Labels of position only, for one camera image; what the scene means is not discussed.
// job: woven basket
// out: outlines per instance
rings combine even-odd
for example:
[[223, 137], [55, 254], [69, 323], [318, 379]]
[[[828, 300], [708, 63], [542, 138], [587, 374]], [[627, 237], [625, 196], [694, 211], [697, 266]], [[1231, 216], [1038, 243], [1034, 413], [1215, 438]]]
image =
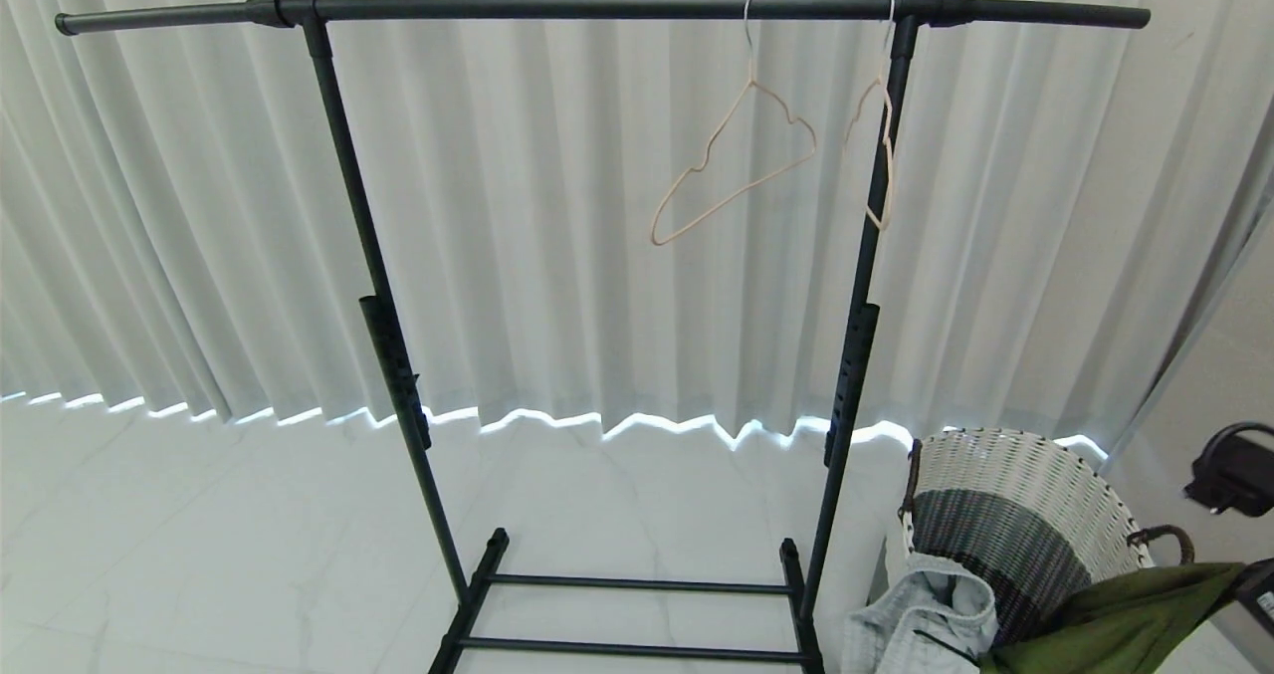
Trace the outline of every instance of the woven basket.
[[1138, 527], [1091, 466], [1038, 434], [956, 429], [915, 441], [899, 510], [907, 552], [947, 557], [991, 584], [996, 645], [1027, 640], [1056, 606], [1150, 564], [1145, 544], [1178, 527]]

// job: curtain fold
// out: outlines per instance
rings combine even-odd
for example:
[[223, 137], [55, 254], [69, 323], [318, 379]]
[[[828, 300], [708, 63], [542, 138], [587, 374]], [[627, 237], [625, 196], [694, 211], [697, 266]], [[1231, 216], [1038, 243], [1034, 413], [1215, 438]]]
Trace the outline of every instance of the curtain fold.
[[[298, 31], [52, 29], [56, 11], [225, 1], [4, 0], [6, 394], [391, 413]], [[1112, 442], [1265, 206], [1269, 0], [1057, 1], [1154, 17], [921, 33], [861, 423]], [[879, 94], [841, 143], [883, 24], [752, 24], [761, 82], [819, 153], [665, 248], [656, 203], [747, 79], [740, 22], [330, 29], [433, 412], [711, 413], [730, 432], [828, 414]], [[748, 99], [662, 228], [805, 139]]]

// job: gray garment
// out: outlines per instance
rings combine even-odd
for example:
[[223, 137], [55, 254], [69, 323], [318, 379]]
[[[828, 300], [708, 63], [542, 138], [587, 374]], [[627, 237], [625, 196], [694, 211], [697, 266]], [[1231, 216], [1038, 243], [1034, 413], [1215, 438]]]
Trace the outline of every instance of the gray garment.
[[998, 631], [995, 594], [958, 562], [927, 554], [845, 622], [843, 674], [977, 674]]

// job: clothes rack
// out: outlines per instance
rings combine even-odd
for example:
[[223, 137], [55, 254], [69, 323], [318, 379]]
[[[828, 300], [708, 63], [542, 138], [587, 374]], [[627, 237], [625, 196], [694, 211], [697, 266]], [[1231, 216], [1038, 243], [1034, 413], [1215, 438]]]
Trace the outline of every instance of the clothes rack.
[[[868, 358], [875, 334], [879, 307], [868, 302], [871, 270], [875, 265], [879, 231], [864, 217], [859, 246], [857, 269], [850, 299], [845, 344], [837, 376], [831, 428], [823, 462], [827, 482], [809, 558], [809, 573], [801, 573], [796, 543], [784, 539], [778, 548], [782, 585], [736, 582], [687, 582], [665, 580], [629, 580], [604, 577], [555, 577], [507, 575], [498, 572], [501, 557], [508, 548], [508, 534], [498, 527], [487, 541], [478, 567], [465, 577], [456, 552], [451, 527], [447, 525], [441, 493], [433, 479], [427, 455], [429, 424], [420, 406], [414, 371], [399, 321], [389, 274], [381, 255], [368, 206], [363, 178], [349, 133], [345, 106], [340, 97], [327, 22], [333, 20], [740, 20], [744, 8], [750, 20], [894, 20], [889, 52], [887, 92], [893, 102], [893, 120], [882, 115], [880, 133], [888, 124], [889, 135], [897, 140], [907, 75], [915, 54], [920, 27], [953, 27], [970, 22], [1019, 22], [1019, 24], [1093, 25], [1140, 29], [1150, 20], [1150, 11], [1131, 6], [1098, 6], [1098, 4], [1028, 3], [1010, 0], [247, 0], [245, 3], [191, 4], [161, 6], [149, 10], [85, 13], [60, 15], [54, 24], [60, 33], [104, 33], [118, 29], [149, 29], [172, 25], [252, 24], [290, 29], [299, 25], [313, 61], [318, 92], [331, 129], [333, 144], [340, 162], [341, 176], [354, 224], [362, 242], [372, 278], [373, 294], [359, 298], [371, 334], [381, 373], [397, 415], [399, 428], [408, 455], [415, 469], [424, 505], [442, 550], [442, 559], [456, 594], [456, 614], [442, 637], [429, 668], [431, 674], [454, 671], [465, 650], [516, 650], [541, 652], [575, 652], [592, 655], [646, 656], [671, 659], [706, 659], [800, 665], [806, 674], [823, 671], [823, 656], [814, 632], [814, 601], [827, 562], [832, 522], [848, 460], [850, 433], [859, 410], [866, 378]], [[885, 153], [877, 140], [868, 206], [880, 212], [885, 197]], [[680, 592], [716, 592], [738, 595], [784, 596], [791, 609], [796, 651], [761, 651], [680, 646], [637, 646], [623, 643], [569, 642], [474, 637], [474, 623], [483, 600], [493, 585], [594, 587], [609, 590], [654, 590]]]

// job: clothes hanger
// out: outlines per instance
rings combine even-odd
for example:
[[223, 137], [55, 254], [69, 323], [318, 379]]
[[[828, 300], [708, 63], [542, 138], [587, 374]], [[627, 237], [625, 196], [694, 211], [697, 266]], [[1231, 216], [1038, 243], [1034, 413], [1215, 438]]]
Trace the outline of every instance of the clothes hanger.
[[868, 99], [868, 94], [879, 85], [880, 92], [884, 94], [884, 134], [880, 138], [880, 144], [884, 144], [885, 166], [884, 203], [880, 206], [879, 215], [871, 210], [870, 204], [866, 205], [868, 219], [871, 219], [878, 231], [889, 228], [889, 217], [893, 214], [893, 140], [889, 139], [889, 129], [893, 125], [893, 99], [889, 98], [889, 89], [884, 85], [884, 66], [889, 62], [889, 38], [893, 34], [894, 25], [893, 8], [894, 0], [889, 0], [889, 25], [884, 31], [884, 42], [880, 43], [880, 66], [877, 70], [877, 79], [871, 80], [868, 89], [864, 89], [861, 97], [859, 97], [859, 107], [855, 108], [854, 117], [845, 130], [845, 140], [841, 143], [841, 152], [846, 153], [850, 148], [850, 135], [854, 133], [854, 125], [859, 124], [859, 117], [862, 116], [862, 104]]
[[[752, 0], [743, 3], [743, 34], [748, 39], [748, 83], [743, 84], [743, 92], [740, 92], [739, 97], [734, 99], [733, 106], [725, 115], [725, 120], [721, 121], [717, 129], [713, 130], [711, 138], [708, 138], [708, 144], [703, 149], [703, 161], [699, 162], [699, 166], [692, 166], [689, 167], [689, 169], [682, 171], [682, 176], [676, 176], [676, 180], [673, 181], [673, 186], [669, 187], [668, 194], [664, 194], [664, 200], [659, 203], [659, 208], [656, 208], [655, 210], [655, 218], [651, 219], [650, 222], [650, 242], [655, 243], [655, 246], [666, 246], [666, 243], [673, 243], [674, 240], [678, 240], [683, 233], [685, 233], [685, 231], [691, 231], [696, 226], [699, 226], [701, 220], [705, 220], [707, 219], [707, 217], [716, 214], [716, 212], [720, 210], [720, 208], [725, 206], [727, 203], [734, 201], [735, 197], [748, 192], [748, 190], [759, 187], [759, 185], [766, 183], [766, 181], [773, 180], [777, 176], [787, 173], [787, 171], [795, 169], [796, 166], [801, 166], [805, 162], [809, 162], [810, 158], [814, 157], [814, 153], [818, 153], [818, 134], [814, 134], [814, 126], [810, 126], [809, 121], [805, 121], [804, 117], [801, 116], [792, 116], [791, 108], [787, 107], [787, 102], [784, 102], [782, 97], [778, 97], [777, 93], [773, 93], [772, 89], [767, 88], [767, 85], [764, 84], [758, 83], [757, 80], [757, 51], [755, 51], [755, 45], [752, 42], [752, 31], [748, 27], [748, 8], [750, 6], [752, 6]], [[781, 167], [781, 169], [778, 171], [771, 171], [771, 173], [761, 176], [759, 180], [752, 181], [750, 185], [745, 185], [743, 189], [736, 190], [736, 192], [730, 194], [730, 196], [721, 199], [721, 201], [716, 203], [715, 206], [708, 208], [708, 210], [706, 210], [703, 214], [697, 215], [694, 220], [689, 222], [689, 224], [682, 226], [682, 228], [678, 231], [673, 231], [673, 234], [670, 234], [670, 237], [660, 240], [656, 234], [656, 231], [659, 229], [659, 217], [664, 214], [664, 208], [668, 208], [669, 201], [673, 200], [673, 194], [676, 194], [676, 190], [680, 189], [687, 176], [702, 173], [702, 171], [706, 169], [708, 162], [712, 161], [712, 145], [716, 143], [716, 139], [720, 138], [722, 130], [725, 130], [725, 126], [730, 124], [734, 112], [739, 111], [739, 106], [741, 106], [743, 98], [747, 97], [747, 94], [752, 92], [752, 89], [757, 89], [757, 92], [764, 93], [766, 97], [773, 98], [775, 102], [778, 102], [778, 106], [784, 107], [784, 117], [786, 117], [787, 125], [805, 126], [805, 130], [806, 133], [809, 133], [809, 139], [810, 139], [809, 153], [806, 153], [805, 157], [800, 157], [798, 158], [798, 161], [791, 162], [791, 164]]]

